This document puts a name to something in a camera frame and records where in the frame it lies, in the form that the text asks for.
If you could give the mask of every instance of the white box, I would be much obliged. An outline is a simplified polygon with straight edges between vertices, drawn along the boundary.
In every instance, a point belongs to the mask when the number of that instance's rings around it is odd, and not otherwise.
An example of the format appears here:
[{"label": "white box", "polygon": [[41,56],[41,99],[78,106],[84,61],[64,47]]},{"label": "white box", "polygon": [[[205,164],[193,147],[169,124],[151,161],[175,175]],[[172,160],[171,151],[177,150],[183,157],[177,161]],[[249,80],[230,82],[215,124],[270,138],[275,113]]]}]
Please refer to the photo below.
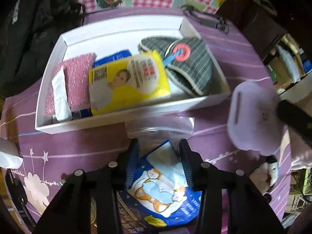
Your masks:
[{"label": "white box", "polygon": [[141,39],[149,36],[200,38],[198,32],[185,17],[167,15],[119,17],[85,25],[62,34],[50,55],[41,81],[36,108],[35,129],[55,134],[99,127],[137,118],[217,105],[230,95],[230,88],[224,74],[207,47],[215,65],[213,67],[212,81],[215,90],[212,95],[192,98],[169,82],[172,94],[169,98],[162,100],[166,101],[165,103],[152,102],[149,103],[149,106],[56,124],[52,124],[52,117],[45,116],[46,99],[51,87],[53,70],[59,61],[89,52],[96,53],[97,59],[123,49],[129,49],[132,54],[138,54],[138,44],[141,42]]}]

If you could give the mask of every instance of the purple plastic scoop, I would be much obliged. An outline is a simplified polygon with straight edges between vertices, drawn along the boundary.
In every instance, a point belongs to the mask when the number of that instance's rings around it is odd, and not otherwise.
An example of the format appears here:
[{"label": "purple plastic scoop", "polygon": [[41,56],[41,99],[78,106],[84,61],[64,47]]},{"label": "purple plastic scoop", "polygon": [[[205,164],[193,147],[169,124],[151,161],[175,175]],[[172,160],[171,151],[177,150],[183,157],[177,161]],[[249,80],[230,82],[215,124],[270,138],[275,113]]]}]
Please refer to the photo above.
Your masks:
[{"label": "purple plastic scoop", "polygon": [[274,89],[246,81],[232,94],[227,131],[241,150],[255,150],[270,156],[280,148],[284,124],[277,117],[280,97]]}]

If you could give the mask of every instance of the purple table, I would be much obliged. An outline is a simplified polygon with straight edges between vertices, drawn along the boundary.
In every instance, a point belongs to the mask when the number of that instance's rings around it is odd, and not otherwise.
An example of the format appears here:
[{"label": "purple table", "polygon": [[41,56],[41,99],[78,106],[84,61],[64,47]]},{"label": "purple table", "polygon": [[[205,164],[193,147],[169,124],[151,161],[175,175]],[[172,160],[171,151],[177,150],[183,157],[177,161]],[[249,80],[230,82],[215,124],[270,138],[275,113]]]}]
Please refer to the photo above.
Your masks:
[{"label": "purple table", "polygon": [[[162,14],[183,15],[178,9],[166,8],[122,8],[89,14],[85,24],[120,16]],[[219,62],[221,69],[233,90],[245,80],[257,82],[260,86],[273,87],[272,81],[252,45],[230,25],[230,33],[203,27],[189,19]],[[86,172],[96,170],[116,159],[130,140],[123,123],[104,127],[50,135],[35,130],[35,110],[40,81],[21,94],[9,97],[4,104],[1,137],[18,143],[24,162],[13,170],[25,185],[29,203],[27,208],[36,221],[60,186],[63,173],[70,174],[76,169]],[[206,161],[219,169],[250,172],[261,161],[253,151],[240,151],[227,135],[227,116],[230,97],[220,105],[177,113],[176,116],[195,117],[194,136],[188,142],[192,150],[201,154]],[[281,220],[290,188],[291,148],[288,145],[280,166],[280,177],[271,192],[270,203]],[[227,232],[224,220],[222,229]]]}]

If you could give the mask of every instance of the yellow package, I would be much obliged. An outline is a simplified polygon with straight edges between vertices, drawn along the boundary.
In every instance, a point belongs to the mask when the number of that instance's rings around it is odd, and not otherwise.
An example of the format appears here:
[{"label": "yellow package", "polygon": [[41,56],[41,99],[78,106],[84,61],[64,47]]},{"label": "yellow package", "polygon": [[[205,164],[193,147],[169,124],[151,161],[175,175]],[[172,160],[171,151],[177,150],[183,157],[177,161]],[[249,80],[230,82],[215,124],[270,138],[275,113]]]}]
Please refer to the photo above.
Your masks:
[{"label": "yellow package", "polygon": [[93,115],[170,93],[163,62],[156,51],[106,63],[89,71]]}]

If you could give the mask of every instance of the qr code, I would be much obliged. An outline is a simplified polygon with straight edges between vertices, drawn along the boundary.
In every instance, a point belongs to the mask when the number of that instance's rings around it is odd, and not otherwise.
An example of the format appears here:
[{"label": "qr code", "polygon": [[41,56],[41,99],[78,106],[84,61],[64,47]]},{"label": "qr code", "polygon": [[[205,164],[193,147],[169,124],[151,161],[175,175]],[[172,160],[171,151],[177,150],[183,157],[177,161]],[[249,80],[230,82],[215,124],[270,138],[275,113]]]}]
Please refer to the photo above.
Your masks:
[{"label": "qr code", "polygon": [[107,66],[98,68],[94,71],[93,82],[99,81],[103,78],[107,78]]}]

